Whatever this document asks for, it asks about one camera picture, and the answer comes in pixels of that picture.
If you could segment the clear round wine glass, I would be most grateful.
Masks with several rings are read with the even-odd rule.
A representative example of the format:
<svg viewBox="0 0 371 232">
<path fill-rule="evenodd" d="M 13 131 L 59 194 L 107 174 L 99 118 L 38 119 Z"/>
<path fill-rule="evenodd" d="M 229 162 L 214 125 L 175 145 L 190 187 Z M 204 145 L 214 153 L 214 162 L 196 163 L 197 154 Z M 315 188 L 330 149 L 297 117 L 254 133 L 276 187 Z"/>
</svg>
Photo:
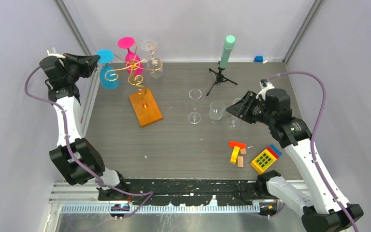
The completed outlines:
<svg viewBox="0 0 371 232">
<path fill-rule="evenodd" d="M 241 121 L 239 118 L 231 115 L 227 120 L 226 120 L 227 126 L 231 129 L 238 128 L 241 124 Z"/>
</svg>

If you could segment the clear tumbler wine glass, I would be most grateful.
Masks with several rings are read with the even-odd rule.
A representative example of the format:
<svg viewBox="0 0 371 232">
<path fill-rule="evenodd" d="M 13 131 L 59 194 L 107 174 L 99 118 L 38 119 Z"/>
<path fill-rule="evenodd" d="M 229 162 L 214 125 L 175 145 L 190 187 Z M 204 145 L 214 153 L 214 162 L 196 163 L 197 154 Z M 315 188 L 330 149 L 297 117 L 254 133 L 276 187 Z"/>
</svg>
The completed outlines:
<svg viewBox="0 0 371 232">
<path fill-rule="evenodd" d="M 209 118 L 210 122 L 213 124 L 219 123 L 223 117 L 225 111 L 225 105 L 220 101 L 213 101 L 210 104 Z"/>
</svg>

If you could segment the blue wine glass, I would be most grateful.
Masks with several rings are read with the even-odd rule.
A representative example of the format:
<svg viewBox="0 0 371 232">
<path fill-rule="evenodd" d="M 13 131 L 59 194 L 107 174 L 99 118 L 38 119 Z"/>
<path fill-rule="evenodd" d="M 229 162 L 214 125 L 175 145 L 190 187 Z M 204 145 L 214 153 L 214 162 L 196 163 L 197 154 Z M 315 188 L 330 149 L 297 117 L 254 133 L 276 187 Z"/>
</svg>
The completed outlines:
<svg viewBox="0 0 371 232">
<path fill-rule="evenodd" d="M 116 89 L 120 82 L 118 80 L 118 74 L 111 65 L 111 62 L 114 59 L 113 52 L 111 50 L 102 49 L 96 54 L 100 56 L 98 62 L 102 64 L 100 69 L 100 84 L 104 89 Z"/>
</svg>

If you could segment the pink wine glass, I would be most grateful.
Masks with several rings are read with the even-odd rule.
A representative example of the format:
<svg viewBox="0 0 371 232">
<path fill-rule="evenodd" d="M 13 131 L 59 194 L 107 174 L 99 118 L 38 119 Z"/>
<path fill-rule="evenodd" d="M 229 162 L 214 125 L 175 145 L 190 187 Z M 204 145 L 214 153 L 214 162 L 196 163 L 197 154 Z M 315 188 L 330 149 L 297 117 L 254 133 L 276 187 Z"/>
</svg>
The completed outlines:
<svg viewBox="0 0 371 232">
<path fill-rule="evenodd" d="M 140 62 L 142 59 L 136 54 L 137 45 L 133 37 L 122 37 L 118 40 L 117 46 L 121 49 L 126 49 L 127 54 L 125 56 L 125 66 L 128 74 L 141 75 L 143 73 L 143 64 Z"/>
</svg>

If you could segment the clear champagne flute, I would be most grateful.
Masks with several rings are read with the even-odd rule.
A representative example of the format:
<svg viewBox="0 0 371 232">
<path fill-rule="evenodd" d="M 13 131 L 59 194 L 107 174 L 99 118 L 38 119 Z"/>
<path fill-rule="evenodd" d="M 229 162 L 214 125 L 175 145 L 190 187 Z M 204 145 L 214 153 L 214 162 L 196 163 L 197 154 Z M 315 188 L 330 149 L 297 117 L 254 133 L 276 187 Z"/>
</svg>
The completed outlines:
<svg viewBox="0 0 371 232">
<path fill-rule="evenodd" d="M 189 91 L 188 96 L 190 98 L 190 105 L 192 108 L 192 112 L 188 115 L 188 121 L 191 124 L 196 125 L 201 121 L 201 115 L 197 112 L 197 109 L 200 106 L 202 92 L 199 89 L 194 88 Z"/>
</svg>

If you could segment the clear frosted wine glass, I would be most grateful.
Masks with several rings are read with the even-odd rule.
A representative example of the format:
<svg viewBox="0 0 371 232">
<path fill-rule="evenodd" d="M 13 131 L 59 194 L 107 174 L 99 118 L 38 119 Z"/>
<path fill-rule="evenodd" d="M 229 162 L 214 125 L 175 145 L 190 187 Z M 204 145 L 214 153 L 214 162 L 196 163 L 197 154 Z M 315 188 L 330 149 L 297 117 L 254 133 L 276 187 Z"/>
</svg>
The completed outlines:
<svg viewBox="0 0 371 232">
<path fill-rule="evenodd" d="M 153 78 L 160 78 L 163 75 L 163 62 L 154 56 L 157 51 L 157 42 L 154 40 L 145 40 L 141 43 L 141 49 L 150 52 L 150 55 L 146 59 L 146 65 L 143 66 L 142 70 L 150 72 Z"/>
</svg>

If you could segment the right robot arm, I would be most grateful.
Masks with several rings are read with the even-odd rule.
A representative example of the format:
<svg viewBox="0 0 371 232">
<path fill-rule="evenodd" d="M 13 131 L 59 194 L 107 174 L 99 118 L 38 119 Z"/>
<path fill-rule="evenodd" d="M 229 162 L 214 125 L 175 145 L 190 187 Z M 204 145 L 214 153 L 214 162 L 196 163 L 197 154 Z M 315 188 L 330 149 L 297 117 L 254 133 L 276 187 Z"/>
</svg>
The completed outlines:
<svg viewBox="0 0 371 232">
<path fill-rule="evenodd" d="M 308 232 L 340 232 L 354 228 L 363 216 L 358 204 L 349 203 L 330 177 L 311 141 L 306 123 L 293 117 L 291 100 L 280 88 L 263 90 L 257 95 L 248 91 L 226 111 L 247 123 L 263 123 L 271 136 L 290 156 L 299 170 L 308 194 L 288 183 L 278 172 L 269 171 L 257 177 L 257 194 L 275 196 L 295 211 Z"/>
</svg>

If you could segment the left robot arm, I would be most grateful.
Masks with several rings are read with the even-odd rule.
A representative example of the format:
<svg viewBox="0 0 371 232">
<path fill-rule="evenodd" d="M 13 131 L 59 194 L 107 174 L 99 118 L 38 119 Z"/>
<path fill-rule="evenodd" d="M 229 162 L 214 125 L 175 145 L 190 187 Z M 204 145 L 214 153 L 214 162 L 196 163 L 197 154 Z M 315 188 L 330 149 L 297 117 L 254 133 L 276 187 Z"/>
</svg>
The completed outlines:
<svg viewBox="0 0 371 232">
<path fill-rule="evenodd" d="M 80 122 L 79 78 L 89 78 L 99 55 L 78 56 L 49 52 L 39 66 L 47 76 L 48 101 L 56 111 L 58 141 L 49 152 L 50 160 L 70 185 L 94 182 L 100 196 L 123 200 L 129 188 L 116 170 L 106 168 L 100 153 L 83 135 Z"/>
</svg>

